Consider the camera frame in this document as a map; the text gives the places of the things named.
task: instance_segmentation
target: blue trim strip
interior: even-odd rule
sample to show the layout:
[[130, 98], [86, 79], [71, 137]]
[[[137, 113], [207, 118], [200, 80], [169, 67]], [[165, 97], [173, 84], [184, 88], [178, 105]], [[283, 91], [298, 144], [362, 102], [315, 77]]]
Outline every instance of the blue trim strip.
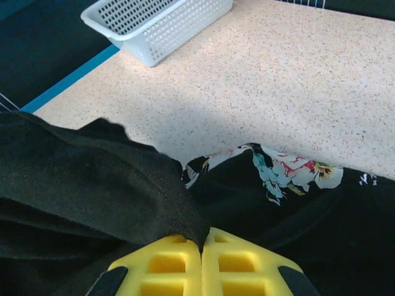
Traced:
[[60, 94], [62, 91], [64, 91], [66, 88], [73, 85], [79, 79], [81, 79], [90, 71], [95, 69], [98, 65], [103, 63], [105, 60], [112, 57], [118, 51], [119, 48], [115, 47], [114, 45], [110, 45], [105, 50], [103, 50], [102, 52], [94, 56], [92, 59], [87, 61], [85, 64], [83, 64], [80, 68], [76, 69], [75, 71], [67, 75], [65, 78], [60, 80], [54, 86], [47, 89], [45, 92], [43, 92], [34, 100], [32, 100], [30, 103], [25, 105], [23, 108], [21, 108], [21, 111], [25, 111], [28, 113], [35, 112], [43, 105], [47, 104], [54, 97], [56, 97], [58, 94]]

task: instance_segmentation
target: yellow plastic object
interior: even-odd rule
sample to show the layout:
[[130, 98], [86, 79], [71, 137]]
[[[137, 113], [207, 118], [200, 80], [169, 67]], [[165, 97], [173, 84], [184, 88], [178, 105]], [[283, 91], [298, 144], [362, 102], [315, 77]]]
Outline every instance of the yellow plastic object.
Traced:
[[110, 265], [128, 268], [116, 296], [201, 296], [201, 256], [182, 236], [157, 240]]
[[202, 255], [202, 296], [292, 296], [280, 266], [302, 272], [289, 259], [211, 228]]
[[211, 228], [202, 257], [196, 244], [170, 236], [110, 265], [128, 268], [116, 296], [292, 296], [278, 267], [293, 261]]

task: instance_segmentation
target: dark floor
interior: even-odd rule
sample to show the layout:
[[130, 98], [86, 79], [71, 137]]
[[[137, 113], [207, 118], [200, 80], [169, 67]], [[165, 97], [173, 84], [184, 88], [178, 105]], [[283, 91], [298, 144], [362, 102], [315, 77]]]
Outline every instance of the dark floor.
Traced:
[[[110, 42], [80, 20], [93, 2], [0, 0], [0, 93], [23, 107], [105, 49]], [[15, 12], [7, 16], [6, 5]], [[325, 8], [395, 20], [395, 0], [326, 0]], [[0, 96], [0, 112], [7, 109], [15, 106]]]

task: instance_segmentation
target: beige countertop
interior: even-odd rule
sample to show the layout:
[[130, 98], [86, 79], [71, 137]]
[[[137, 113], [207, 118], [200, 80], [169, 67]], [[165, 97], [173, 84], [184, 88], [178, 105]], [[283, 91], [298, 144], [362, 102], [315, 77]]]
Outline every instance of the beige countertop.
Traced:
[[245, 142], [395, 179], [395, 22], [237, 0], [156, 68], [119, 52], [35, 112], [185, 163]]

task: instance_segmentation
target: white plastic basket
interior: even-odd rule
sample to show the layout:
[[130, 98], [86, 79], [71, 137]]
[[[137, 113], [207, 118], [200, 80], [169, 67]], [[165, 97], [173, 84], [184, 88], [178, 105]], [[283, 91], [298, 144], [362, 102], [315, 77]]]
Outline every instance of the white plastic basket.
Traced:
[[85, 9], [81, 19], [153, 67], [232, 5], [233, 0], [100, 0]]

